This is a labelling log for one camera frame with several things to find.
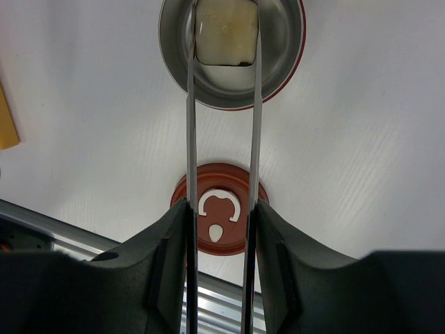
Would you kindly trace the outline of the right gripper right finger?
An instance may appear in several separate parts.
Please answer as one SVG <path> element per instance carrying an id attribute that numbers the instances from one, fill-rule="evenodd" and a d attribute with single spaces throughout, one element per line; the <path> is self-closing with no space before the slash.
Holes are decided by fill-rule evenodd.
<path id="1" fill-rule="evenodd" d="M 443 333 L 444 253 L 379 250 L 355 259 L 257 205 L 268 333 Z"/>

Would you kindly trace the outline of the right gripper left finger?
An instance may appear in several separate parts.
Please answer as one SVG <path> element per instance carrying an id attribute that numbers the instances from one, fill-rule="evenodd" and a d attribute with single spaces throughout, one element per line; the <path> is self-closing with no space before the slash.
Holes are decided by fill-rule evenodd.
<path id="1" fill-rule="evenodd" d="M 188 205 L 118 243 L 9 202 L 1 217 L 92 248 L 93 259 L 58 251 L 1 253 L 2 333 L 178 333 L 186 271 Z"/>

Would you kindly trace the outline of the metal food tongs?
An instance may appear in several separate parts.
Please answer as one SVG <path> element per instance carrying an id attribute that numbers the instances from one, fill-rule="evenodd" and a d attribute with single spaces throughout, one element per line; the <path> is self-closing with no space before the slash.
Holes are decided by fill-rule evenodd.
<path id="1" fill-rule="evenodd" d="M 187 171 L 186 198 L 188 203 L 188 220 L 186 226 L 186 330 L 197 333 L 197 142 L 196 142 L 196 112 L 195 112 L 195 16 L 197 1 L 191 2 L 191 38 L 188 47 L 187 62 L 187 99 L 186 99 L 186 142 Z M 245 254 L 243 267 L 243 298 L 241 312 L 241 332 L 253 332 L 254 312 L 254 275 L 256 256 L 257 221 L 256 213 L 259 198 L 259 158 L 261 143 L 261 120 L 263 109 L 262 97 L 262 46 L 261 29 L 257 29 L 256 59 L 254 80 L 254 104 L 252 123 L 252 144 L 250 157 L 250 181 L 248 200 L 248 221 L 245 237 Z"/>

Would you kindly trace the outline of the white tofu cube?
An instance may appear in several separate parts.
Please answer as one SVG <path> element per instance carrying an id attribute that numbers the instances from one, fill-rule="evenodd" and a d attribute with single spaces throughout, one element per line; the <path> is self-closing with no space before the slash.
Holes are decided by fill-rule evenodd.
<path id="1" fill-rule="evenodd" d="M 203 65 L 249 66 L 257 55 L 259 10 L 255 1 L 198 1 L 195 55 Z"/>

